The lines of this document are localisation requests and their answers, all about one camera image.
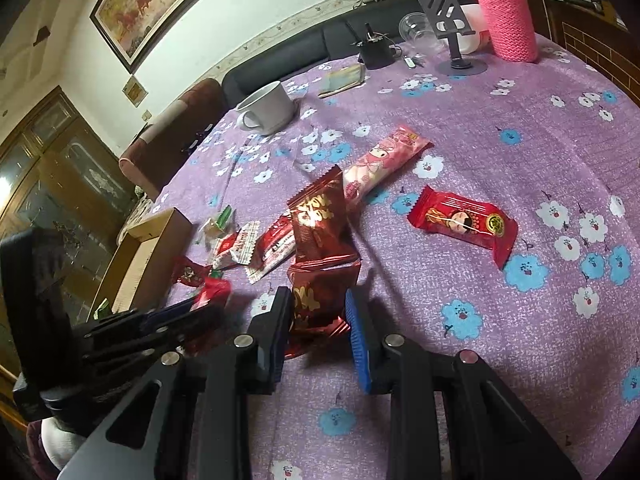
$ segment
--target blue flower pattern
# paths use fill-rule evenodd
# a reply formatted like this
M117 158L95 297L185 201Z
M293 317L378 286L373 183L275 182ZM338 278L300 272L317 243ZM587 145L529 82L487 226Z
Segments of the blue flower pattern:
M596 253L589 253L580 264L580 270L590 280L604 276L604 258Z
M347 158L351 153L351 145L348 142L343 142L331 148L331 153L327 157L329 162L340 162L344 158Z
M504 279L509 286L520 292L537 290L545 285L549 269L533 254L515 254L504 266Z
M416 202L418 202L417 193L405 193L396 198L391 205L391 209L399 215L406 215L414 208Z
M631 256L624 245L613 248L609 256L609 277L616 285L623 285L631 277Z
M500 140L509 146L514 146L522 142L522 136L516 130L502 130Z
M351 433L356 425L356 416L343 408L331 408L321 413L318 425L326 436L343 436Z
M320 162L321 160L325 160L329 156L329 150L318 150L313 155L311 155L312 162Z
M453 300L442 307L444 330L463 341L476 339L482 328L482 316L476 313L475 307L466 301Z
M366 197L364 197L364 201L367 204L383 204L385 200L389 197L388 191L383 191L381 189L373 189Z
M640 367L634 367L626 374L622 381L622 398L631 402L640 397Z
M615 104L615 103L618 102L618 98L610 90L606 90L606 91L604 91L602 93L602 99L603 99L604 102L609 103L609 104Z

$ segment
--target chocolate bar wrapper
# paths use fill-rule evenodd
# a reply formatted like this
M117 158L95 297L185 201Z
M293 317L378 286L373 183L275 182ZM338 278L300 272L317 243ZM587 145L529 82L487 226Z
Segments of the chocolate bar wrapper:
M495 205L426 186L408 215L414 227L470 242L493 251L502 269L518 235L518 224Z
M287 205L291 212L299 268L332 267L359 258L347 229L340 167L332 167L291 198Z
M347 209L356 207L369 191L420 150L431 147L432 142L423 139L408 126L398 126L344 172Z
M308 270L297 264L287 275L294 294L294 333L321 333L338 317L344 317L344 297L355 286L360 260L331 269Z

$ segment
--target cartoon character print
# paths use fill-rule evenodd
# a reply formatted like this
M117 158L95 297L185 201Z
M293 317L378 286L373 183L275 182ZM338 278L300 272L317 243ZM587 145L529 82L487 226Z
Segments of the cartoon character print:
M289 460L274 460L271 465L273 480L302 480L302 470Z

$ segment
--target purple floral tablecloth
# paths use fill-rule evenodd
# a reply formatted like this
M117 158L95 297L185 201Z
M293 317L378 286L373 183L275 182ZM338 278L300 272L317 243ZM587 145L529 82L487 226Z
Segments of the purple floral tablecloth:
M477 351L546 427L585 479L609 464L640 415L640 112L615 85L539 38L537 64L481 54L478 76L404 63L321 100L319 81L354 58L284 82L300 117L263 138L231 111L165 188L201 224L223 205L264 230L333 164L343 169L401 123L435 147L367 197L356 244L360 281L395 330L431 351ZM520 235L504 270L491 252L414 229L425 185L491 202ZM208 259L203 244L187 256ZM289 285L290 260L255 285L225 273L230 326L246 326ZM175 285L170 302L193 289ZM250 399L255 479L383 479L389 402L356 383L348 338L286 362L271 397Z

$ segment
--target wall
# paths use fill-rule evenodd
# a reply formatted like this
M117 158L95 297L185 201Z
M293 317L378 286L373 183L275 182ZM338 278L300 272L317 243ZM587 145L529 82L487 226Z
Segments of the wall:
M0 46L0 142L59 83L71 31L86 0L30 0ZM50 36L33 46L37 31Z
M60 83L117 155L143 126L145 109L161 112L227 54L303 9L325 0L199 0L168 31L136 72L149 92L139 108L122 93L129 74L100 37L87 0L70 40Z

